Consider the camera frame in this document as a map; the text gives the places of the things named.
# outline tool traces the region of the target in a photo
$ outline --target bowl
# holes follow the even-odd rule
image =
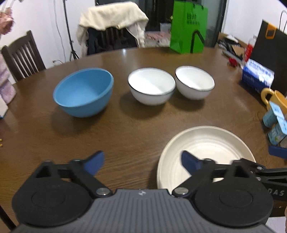
[[[193,66],[180,66],[175,70],[179,92],[190,100],[202,100],[215,86],[210,74]]]
[[[91,117],[106,107],[113,85],[114,78],[107,70],[83,69],[59,82],[53,98],[69,115]]]
[[[176,86],[169,73],[156,68],[142,68],[131,72],[128,83],[136,100],[150,106],[168,101]]]

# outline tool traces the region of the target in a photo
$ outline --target round table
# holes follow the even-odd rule
[[[81,58],[37,73],[15,84],[17,95],[0,120],[0,204],[15,221],[11,199],[22,183],[46,159],[67,163],[97,150],[106,154],[97,174],[115,190],[156,189],[156,170],[168,141],[190,127],[213,125],[231,131],[251,149],[256,161],[268,168],[284,166],[267,151],[267,131],[259,121],[266,111],[259,94],[241,84],[240,69],[227,64],[222,51],[180,55],[169,48],[122,49]],[[130,93],[128,75],[156,67],[175,76],[175,69],[192,65],[215,81],[211,94],[191,101],[176,91],[161,106],[145,106]],[[91,118],[74,118],[53,101],[55,86],[68,74],[100,67],[114,76],[108,106]],[[7,232],[0,223],[0,232]]]

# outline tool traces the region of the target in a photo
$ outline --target black shopping bag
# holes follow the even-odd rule
[[[250,59],[274,71],[271,89],[287,92],[287,35],[276,26],[262,21]]]

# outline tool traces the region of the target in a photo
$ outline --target green bag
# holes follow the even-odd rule
[[[170,48],[178,53],[198,53],[204,48],[208,10],[187,1],[174,1]]]

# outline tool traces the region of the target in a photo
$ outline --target chair backrest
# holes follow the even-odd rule
[[[46,69],[31,31],[9,46],[5,45],[1,53],[17,81]]]
[[[136,39],[126,28],[118,30],[110,27],[105,31],[88,28],[89,38],[87,40],[87,55],[109,50],[137,47]]]

